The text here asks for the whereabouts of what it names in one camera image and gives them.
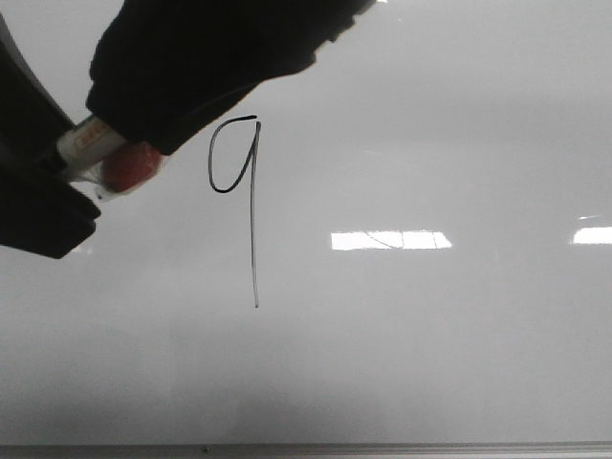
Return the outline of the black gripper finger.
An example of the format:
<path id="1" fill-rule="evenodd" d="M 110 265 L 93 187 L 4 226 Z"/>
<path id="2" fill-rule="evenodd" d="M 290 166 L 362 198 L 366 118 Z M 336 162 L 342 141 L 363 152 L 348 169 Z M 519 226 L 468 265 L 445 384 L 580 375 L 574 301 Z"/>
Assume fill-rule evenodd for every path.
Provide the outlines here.
<path id="1" fill-rule="evenodd" d="M 96 230 L 99 208 L 45 161 L 75 125 L 1 22 L 1 244 L 60 259 Z"/>
<path id="2" fill-rule="evenodd" d="M 87 108 L 165 155 L 260 83 L 300 73 L 369 1 L 125 1 L 90 66 Z"/>

